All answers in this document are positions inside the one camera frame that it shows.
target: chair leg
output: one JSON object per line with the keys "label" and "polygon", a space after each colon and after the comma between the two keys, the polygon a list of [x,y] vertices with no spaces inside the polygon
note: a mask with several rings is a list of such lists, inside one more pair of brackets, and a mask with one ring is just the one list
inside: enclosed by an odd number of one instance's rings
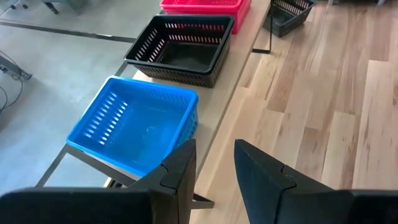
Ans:
{"label": "chair leg", "polygon": [[58,10],[54,7],[52,3],[45,2],[44,3],[55,15],[57,15],[59,12]]}

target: metal table frame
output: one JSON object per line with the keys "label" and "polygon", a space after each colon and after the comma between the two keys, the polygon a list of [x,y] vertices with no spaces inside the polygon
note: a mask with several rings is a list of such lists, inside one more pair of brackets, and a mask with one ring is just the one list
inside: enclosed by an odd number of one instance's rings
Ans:
{"label": "metal table frame", "polygon": [[25,72],[23,69],[19,68],[13,62],[10,62],[8,59],[0,55],[0,72],[12,72],[13,74],[18,75],[19,77],[28,80],[32,77],[32,74]]}
{"label": "metal table frame", "polygon": [[[271,6],[269,11],[272,12],[273,9],[273,4],[274,0],[271,0]],[[93,33],[85,33],[85,32],[80,32],[76,30],[62,30],[62,29],[56,29],[56,28],[49,28],[49,27],[39,27],[39,26],[33,26],[30,24],[20,24],[17,22],[11,22],[11,21],[5,21],[5,20],[0,20],[0,25],[4,26],[9,26],[9,27],[18,27],[18,28],[23,28],[23,29],[31,29],[31,30],[39,30],[39,31],[44,31],[44,32],[51,32],[51,33],[56,33],[56,34],[66,34],[66,35],[75,35],[75,36],[80,36],[80,37],[87,37],[87,38],[94,38],[94,39],[104,39],[104,40],[111,40],[111,41],[118,41],[118,42],[127,42],[133,44],[135,42],[135,38],[129,38],[129,37],[118,37],[118,36],[113,36],[113,35],[102,35],[102,34],[93,34]],[[270,30],[270,37],[269,37],[269,49],[252,49],[253,53],[259,53],[259,54],[270,54],[271,53],[271,47],[272,47],[272,26]],[[12,65],[7,64],[5,67],[7,67],[10,70],[15,70],[15,68]],[[123,71],[126,69],[127,64],[122,63],[118,71],[116,72],[116,76],[120,76]],[[82,162],[88,164],[89,166],[92,166],[96,170],[104,173],[108,177],[110,177],[112,180],[109,182],[109,184],[106,186],[107,188],[115,188],[115,187],[122,187],[123,185],[128,186],[133,184],[136,180],[122,174],[121,172],[117,171],[116,169],[113,169],[110,166],[107,166],[106,164],[100,162],[99,160],[95,159],[94,157],[91,157],[84,152],[81,152],[80,150],[71,147],[69,145],[65,145],[58,156],[55,158],[55,160],[52,162],[50,167],[47,169],[47,171],[44,173],[42,178],[39,180],[37,183],[36,187],[43,187],[45,183],[48,181],[50,176],[53,174],[54,170],[58,167],[59,163],[62,161],[62,159],[65,157],[66,154],[72,155],[73,157],[76,157],[77,159],[81,160]],[[202,197],[200,195],[194,194],[193,196],[193,203],[192,203],[192,209],[202,209],[202,208],[213,208],[214,207],[214,202],[211,200],[208,200],[205,197]]]}

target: plastic basket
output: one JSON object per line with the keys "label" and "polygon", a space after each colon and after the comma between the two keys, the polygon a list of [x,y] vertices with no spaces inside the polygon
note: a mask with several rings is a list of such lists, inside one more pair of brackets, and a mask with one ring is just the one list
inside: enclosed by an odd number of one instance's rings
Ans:
{"label": "plastic basket", "polygon": [[233,22],[231,16],[155,16],[124,60],[148,77],[213,87]]}
{"label": "plastic basket", "polygon": [[67,143],[142,177],[193,137],[197,103],[191,90],[111,77]]}
{"label": "plastic basket", "polygon": [[315,5],[309,0],[274,0],[274,7],[264,22],[264,28],[270,30],[271,13],[273,15],[272,33],[283,37],[305,22]]}
{"label": "plastic basket", "polygon": [[162,0],[167,14],[231,15],[235,18],[233,34],[237,34],[250,9],[251,0]]}

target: gray concrete floor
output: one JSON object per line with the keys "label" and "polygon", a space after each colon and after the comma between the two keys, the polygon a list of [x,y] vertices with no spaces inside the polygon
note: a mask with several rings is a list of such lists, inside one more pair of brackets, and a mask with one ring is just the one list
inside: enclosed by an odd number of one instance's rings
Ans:
{"label": "gray concrete floor", "polygon": [[68,5],[54,3],[52,13],[40,0],[30,0],[28,9],[8,10],[0,19],[58,29],[137,37],[154,14],[160,0],[85,0],[77,14]]}
{"label": "gray concrete floor", "polygon": [[10,8],[10,5],[15,3],[17,0],[0,0],[0,15]]}
{"label": "gray concrete floor", "polygon": [[[37,4],[27,11],[8,10],[1,18],[136,37],[159,11],[157,0],[151,1],[98,0],[94,8],[87,6],[80,16],[65,7],[59,7],[61,15],[56,16]],[[0,194],[39,181],[98,88],[118,70],[130,46],[0,26],[0,50],[34,74],[24,82],[17,103],[0,114]],[[135,72],[128,67],[123,76],[132,77]],[[0,86],[6,89],[10,101],[21,84],[0,73]],[[3,102],[0,92],[0,105]],[[66,156],[47,186],[102,186],[105,180],[106,176],[92,167]]]}

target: wooden floor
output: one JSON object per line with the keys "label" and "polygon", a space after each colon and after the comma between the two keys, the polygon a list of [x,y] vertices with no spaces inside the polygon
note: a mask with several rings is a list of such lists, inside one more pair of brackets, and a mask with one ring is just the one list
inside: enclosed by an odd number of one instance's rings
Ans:
{"label": "wooden floor", "polygon": [[272,55],[251,55],[195,188],[215,208],[191,223],[248,223],[235,139],[334,189],[398,189],[398,2],[318,2]]}

